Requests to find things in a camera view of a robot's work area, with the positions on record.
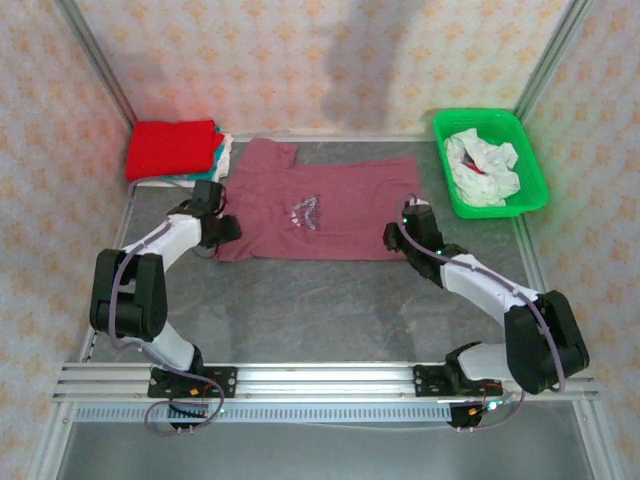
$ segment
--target patterned wallpaper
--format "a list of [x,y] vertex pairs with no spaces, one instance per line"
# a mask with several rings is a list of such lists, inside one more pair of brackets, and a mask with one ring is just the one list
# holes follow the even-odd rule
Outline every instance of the patterned wallpaper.
[[438,108],[513,108],[568,3],[79,0],[142,119],[362,136],[421,134]]
[[527,122],[551,190],[528,216],[552,287],[571,299],[640,478],[640,8],[599,0]]
[[0,31],[0,478],[15,480],[88,323],[128,134],[53,1],[0,0]]

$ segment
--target t-shirt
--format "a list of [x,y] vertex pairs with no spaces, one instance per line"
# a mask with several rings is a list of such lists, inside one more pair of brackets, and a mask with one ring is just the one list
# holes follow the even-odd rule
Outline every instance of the t-shirt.
[[229,179],[225,214],[239,240],[218,259],[393,260],[382,236],[398,202],[420,193],[413,157],[347,165],[295,165],[297,148],[253,139]]

